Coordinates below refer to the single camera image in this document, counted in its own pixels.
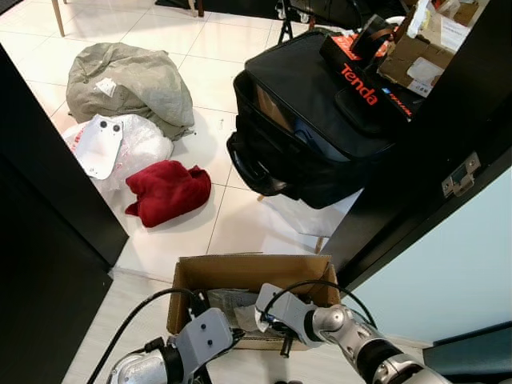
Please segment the grey green fabric sack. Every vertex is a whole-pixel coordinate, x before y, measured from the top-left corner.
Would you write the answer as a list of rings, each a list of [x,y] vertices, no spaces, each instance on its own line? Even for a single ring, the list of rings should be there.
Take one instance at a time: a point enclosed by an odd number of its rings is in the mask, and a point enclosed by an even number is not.
[[[118,84],[113,98],[95,88],[103,78]],[[96,43],[76,55],[67,73],[66,104],[78,123],[96,114],[136,114],[172,142],[194,127],[193,95],[168,53],[121,42]]]

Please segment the black Tenda carton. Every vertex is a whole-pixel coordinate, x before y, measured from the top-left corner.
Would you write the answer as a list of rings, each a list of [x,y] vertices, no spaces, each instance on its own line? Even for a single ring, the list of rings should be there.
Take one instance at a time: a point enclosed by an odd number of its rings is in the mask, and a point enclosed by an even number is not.
[[[352,36],[328,36],[321,49],[328,67],[342,80],[343,112],[373,116],[399,123],[409,121],[425,98],[378,74],[376,67],[352,54]]]

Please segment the wooden chair leg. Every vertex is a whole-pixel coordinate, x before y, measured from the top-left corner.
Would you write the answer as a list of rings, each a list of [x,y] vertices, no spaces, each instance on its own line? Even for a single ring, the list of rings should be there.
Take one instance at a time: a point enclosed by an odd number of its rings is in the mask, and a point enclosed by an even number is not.
[[[56,28],[58,28],[59,36],[65,37],[65,26],[63,25],[63,17],[61,12],[61,3],[63,0],[51,0],[52,8],[54,8],[54,17]]]

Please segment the large brown cardboard box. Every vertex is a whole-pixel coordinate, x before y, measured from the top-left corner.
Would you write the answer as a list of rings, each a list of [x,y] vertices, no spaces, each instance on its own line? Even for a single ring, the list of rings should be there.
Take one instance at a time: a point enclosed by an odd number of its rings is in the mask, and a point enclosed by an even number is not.
[[[336,271],[328,256],[274,255],[274,254],[221,254],[180,258],[174,268],[172,288],[193,292],[214,289],[239,289],[258,293],[263,284],[285,286],[305,281],[325,279],[336,281]],[[311,299],[318,306],[341,303],[342,295],[329,286],[300,286],[293,294]],[[172,335],[190,320],[189,301],[186,296],[175,295],[170,299],[166,329]],[[282,338],[246,336],[238,349],[279,351]]]

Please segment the black roll with brown band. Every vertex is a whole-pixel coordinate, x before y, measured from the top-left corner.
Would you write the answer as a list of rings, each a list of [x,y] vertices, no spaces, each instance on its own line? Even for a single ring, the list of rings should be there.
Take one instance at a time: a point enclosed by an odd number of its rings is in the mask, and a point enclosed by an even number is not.
[[[379,15],[372,15],[354,38],[350,51],[355,61],[373,61],[384,44],[394,35],[394,25]]]

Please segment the silver door strike plate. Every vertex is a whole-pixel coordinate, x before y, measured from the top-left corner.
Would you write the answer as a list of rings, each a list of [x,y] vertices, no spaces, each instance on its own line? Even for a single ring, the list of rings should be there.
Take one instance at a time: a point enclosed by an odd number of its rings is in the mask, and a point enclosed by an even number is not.
[[[454,168],[453,172],[442,182],[443,197],[458,197],[471,189],[475,183],[475,172],[479,169],[480,162],[478,154],[472,151],[465,160]]]

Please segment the white plastic bag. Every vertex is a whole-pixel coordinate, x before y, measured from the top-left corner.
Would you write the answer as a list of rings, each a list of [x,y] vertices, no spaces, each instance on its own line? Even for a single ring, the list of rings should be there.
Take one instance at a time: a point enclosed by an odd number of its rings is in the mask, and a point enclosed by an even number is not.
[[[126,179],[129,176],[151,164],[168,160],[174,147],[172,141],[165,138],[161,129],[147,118],[140,117],[138,114],[121,114],[121,116],[109,118],[118,118],[124,129],[123,142],[113,171],[105,180],[87,175],[107,202],[112,201],[119,191],[127,189]],[[72,151],[73,156],[74,140],[83,124],[74,125],[62,133],[63,142]]]

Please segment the clear plastic wrapper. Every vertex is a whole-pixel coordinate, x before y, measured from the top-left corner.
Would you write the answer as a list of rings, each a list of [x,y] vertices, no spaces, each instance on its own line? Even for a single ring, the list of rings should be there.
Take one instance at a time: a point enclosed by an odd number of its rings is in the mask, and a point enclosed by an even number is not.
[[[246,333],[259,332],[256,302],[259,294],[236,289],[216,289],[205,292],[211,307],[219,308],[227,318],[230,328]]]

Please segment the black door frame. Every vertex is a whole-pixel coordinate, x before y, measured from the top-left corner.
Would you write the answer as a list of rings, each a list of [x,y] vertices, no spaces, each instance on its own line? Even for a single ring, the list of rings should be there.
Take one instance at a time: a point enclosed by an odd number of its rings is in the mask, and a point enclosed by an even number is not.
[[[496,173],[510,150],[511,0],[490,0],[412,125],[374,172],[323,252],[340,286],[367,279],[449,219]],[[480,162],[475,183],[443,197],[442,182],[469,154]]]

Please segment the white panel with two holes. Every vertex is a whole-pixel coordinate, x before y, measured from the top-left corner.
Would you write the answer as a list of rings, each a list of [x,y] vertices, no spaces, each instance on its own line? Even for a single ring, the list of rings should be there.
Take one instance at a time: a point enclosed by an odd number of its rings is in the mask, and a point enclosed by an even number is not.
[[[74,157],[88,176],[109,178],[123,142],[124,129],[118,118],[96,114],[82,125],[74,140]]]

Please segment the white paper tag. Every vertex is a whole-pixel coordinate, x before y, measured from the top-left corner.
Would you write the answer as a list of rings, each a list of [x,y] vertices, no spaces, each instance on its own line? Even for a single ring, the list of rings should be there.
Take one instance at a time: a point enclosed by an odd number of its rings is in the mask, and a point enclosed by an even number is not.
[[[114,93],[116,93],[117,87],[118,84],[110,78],[103,78],[95,83],[95,88],[102,92],[102,94],[106,95],[108,98],[114,97]]]

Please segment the dark red cloth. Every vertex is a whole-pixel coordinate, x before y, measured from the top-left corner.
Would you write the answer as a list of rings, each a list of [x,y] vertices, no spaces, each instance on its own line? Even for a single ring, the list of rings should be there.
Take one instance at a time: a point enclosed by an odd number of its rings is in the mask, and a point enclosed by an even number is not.
[[[125,214],[138,217],[146,228],[154,228],[202,207],[209,200],[212,181],[198,166],[185,168],[175,160],[151,164],[126,179],[136,201]]]

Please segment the small cardboard box with papers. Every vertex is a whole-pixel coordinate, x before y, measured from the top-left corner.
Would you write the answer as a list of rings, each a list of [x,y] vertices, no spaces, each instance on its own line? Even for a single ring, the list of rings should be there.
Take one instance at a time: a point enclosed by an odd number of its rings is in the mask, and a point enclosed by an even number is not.
[[[417,0],[378,74],[427,98],[489,0]]]

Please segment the black fabric suitcase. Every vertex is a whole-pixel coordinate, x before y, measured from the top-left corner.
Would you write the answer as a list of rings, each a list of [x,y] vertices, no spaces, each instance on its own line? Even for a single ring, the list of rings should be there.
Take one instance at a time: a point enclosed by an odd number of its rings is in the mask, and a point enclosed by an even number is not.
[[[343,112],[342,80],[308,30],[245,63],[233,80],[238,116],[226,148],[250,190],[321,209],[361,190],[410,123]]]

